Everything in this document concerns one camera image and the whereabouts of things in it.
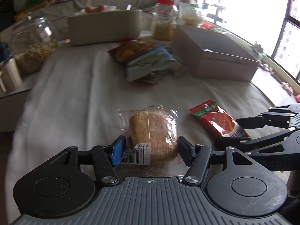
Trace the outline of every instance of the crosshair marking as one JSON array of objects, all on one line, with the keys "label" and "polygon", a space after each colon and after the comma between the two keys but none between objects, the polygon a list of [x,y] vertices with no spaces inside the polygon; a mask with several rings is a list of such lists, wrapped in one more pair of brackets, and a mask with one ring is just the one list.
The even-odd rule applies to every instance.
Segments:
[{"label": "crosshair marking", "polygon": [[150,183],[150,184],[152,184],[152,183],[157,182],[157,181],[155,181],[153,179],[149,179],[149,180],[147,180],[147,182]]}]

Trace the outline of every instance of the beige storage bin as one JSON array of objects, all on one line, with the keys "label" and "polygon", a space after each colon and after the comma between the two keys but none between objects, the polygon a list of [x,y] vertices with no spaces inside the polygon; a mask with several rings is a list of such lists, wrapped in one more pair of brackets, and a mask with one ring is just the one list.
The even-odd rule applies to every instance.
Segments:
[{"label": "beige storage bin", "polygon": [[201,28],[178,25],[173,48],[196,78],[250,82],[259,65],[227,35]]},{"label": "beige storage bin", "polygon": [[69,39],[73,46],[137,39],[140,10],[116,10],[68,17]]}]

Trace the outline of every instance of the glass jar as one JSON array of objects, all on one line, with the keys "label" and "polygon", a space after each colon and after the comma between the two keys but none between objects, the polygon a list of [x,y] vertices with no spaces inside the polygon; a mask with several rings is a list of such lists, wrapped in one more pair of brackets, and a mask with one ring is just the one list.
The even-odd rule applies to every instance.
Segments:
[{"label": "glass jar", "polygon": [[204,11],[198,5],[190,4],[182,19],[185,21],[185,25],[198,27],[204,21]]},{"label": "glass jar", "polygon": [[172,0],[157,0],[154,7],[151,35],[156,40],[170,41],[176,28],[178,9]]},{"label": "glass jar", "polygon": [[57,48],[55,28],[45,17],[28,13],[12,32],[11,50],[22,73],[35,73]]}]

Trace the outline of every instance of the colorful snack packet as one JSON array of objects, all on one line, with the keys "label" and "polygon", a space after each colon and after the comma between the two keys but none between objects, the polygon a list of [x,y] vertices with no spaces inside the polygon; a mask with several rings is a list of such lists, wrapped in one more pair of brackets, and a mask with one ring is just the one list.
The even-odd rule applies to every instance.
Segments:
[{"label": "colorful snack packet", "polygon": [[119,63],[125,64],[143,55],[155,47],[157,43],[131,40],[126,44],[116,47],[110,51],[110,55]]},{"label": "colorful snack packet", "polygon": [[215,137],[249,137],[246,131],[213,100],[189,109],[189,112]]},{"label": "colorful snack packet", "polygon": [[158,44],[142,56],[126,64],[126,79],[128,82],[132,82],[152,72],[157,74],[157,71],[172,71],[179,66],[180,63],[162,45]]}]

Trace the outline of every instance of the screw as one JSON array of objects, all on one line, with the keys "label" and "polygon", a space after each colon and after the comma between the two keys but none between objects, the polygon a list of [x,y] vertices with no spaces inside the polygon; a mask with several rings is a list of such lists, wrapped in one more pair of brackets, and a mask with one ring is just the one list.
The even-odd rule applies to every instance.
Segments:
[{"label": "screw", "polygon": [[117,181],[117,178],[113,176],[106,176],[102,179],[102,181],[107,184],[113,184]]},{"label": "screw", "polygon": [[195,184],[200,181],[200,179],[196,176],[187,176],[184,180],[190,184]]}]

